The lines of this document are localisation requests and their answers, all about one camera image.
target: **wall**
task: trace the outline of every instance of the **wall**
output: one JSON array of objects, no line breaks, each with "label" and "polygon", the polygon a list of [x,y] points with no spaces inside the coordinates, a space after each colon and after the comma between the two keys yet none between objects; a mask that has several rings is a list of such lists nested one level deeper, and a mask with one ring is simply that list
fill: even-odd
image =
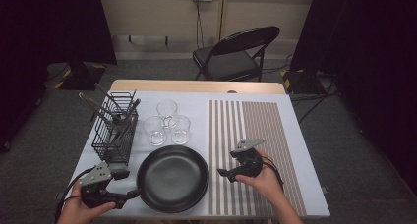
[{"label": "wall", "polygon": [[[191,0],[101,0],[112,35],[196,38],[197,7]],[[312,0],[212,0],[200,3],[205,38],[275,25],[276,43],[293,52]]]}]

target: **hand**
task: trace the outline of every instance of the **hand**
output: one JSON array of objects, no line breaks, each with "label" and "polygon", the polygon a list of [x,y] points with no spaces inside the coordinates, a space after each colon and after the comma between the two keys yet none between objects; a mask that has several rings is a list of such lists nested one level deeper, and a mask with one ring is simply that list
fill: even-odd
[{"label": "hand", "polygon": [[115,202],[108,202],[95,208],[87,207],[81,200],[80,182],[77,181],[57,223],[89,224],[93,218],[113,209],[115,206]]},{"label": "hand", "polygon": [[[268,156],[263,151],[257,148],[256,150],[261,155],[261,157],[268,158]],[[263,158],[263,161],[265,163],[271,164],[267,159]],[[273,195],[276,195],[276,193],[283,194],[282,188],[278,182],[278,179],[276,178],[275,173],[266,165],[263,166],[261,173],[257,177],[254,178],[246,177],[243,175],[236,175],[236,180],[253,187],[259,194],[266,198],[272,197]]]},{"label": "hand", "polygon": [[[257,152],[261,155],[261,157],[268,156],[262,152],[261,150],[257,149]],[[268,159],[263,158],[265,163],[271,164]],[[273,209],[276,212],[278,222],[281,224],[302,224],[300,217],[291,206],[291,203],[284,195],[281,186],[279,185],[278,178],[276,178],[275,173],[273,170],[264,165],[261,173],[253,178],[253,177],[246,177],[243,175],[236,175],[236,180],[246,185],[253,187],[259,194],[264,196],[270,204],[272,204]]]}]

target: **human hand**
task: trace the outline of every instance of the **human hand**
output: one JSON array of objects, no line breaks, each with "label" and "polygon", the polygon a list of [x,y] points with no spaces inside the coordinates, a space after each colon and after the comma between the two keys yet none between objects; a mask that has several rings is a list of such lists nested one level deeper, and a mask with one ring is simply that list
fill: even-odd
[{"label": "human hand", "polygon": [[[255,150],[261,155],[261,157],[268,158],[268,156],[260,149],[255,148]],[[263,158],[263,161],[272,165],[271,160]],[[236,180],[253,187],[259,194],[266,198],[272,197],[277,193],[283,194],[282,188],[278,182],[278,179],[276,178],[275,173],[270,167],[266,165],[263,166],[261,173],[257,177],[254,178],[243,175],[236,175]]]},{"label": "human hand", "polygon": [[115,202],[108,202],[95,208],[87,207],[81,200],[80,182],[77,181],[57,223],[89,224],[93,218],[113,209],[115,206]]}]

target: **baseboard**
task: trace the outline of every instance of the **baseboard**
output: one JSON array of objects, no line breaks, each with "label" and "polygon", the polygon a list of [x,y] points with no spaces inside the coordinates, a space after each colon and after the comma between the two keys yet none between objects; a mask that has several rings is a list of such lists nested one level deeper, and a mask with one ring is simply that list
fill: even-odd
[{"label": "baseboard", "polygon": [[[116,35],[112,37],[117,60],[192,59],[198,48],[195,38]],[[266,59],[285,59],[294,53],[298,39],[277,39],[266,49]],[[212,38],[205,39],[205,46]]]}]

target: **black curtain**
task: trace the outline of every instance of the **black curtain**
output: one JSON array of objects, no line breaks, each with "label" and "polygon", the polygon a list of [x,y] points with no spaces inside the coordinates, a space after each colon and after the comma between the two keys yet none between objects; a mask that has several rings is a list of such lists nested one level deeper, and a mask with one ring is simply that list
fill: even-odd
[{"label": "black curtain", "polygon": [[22,118],[48,65],[117,65],[101,0],[0,0],[0,39],[1,132]]},{"label": "black curtain", "polygon": [[365,136],[417,194],[416,0],[313,0],[291,69],[335,74]]}]

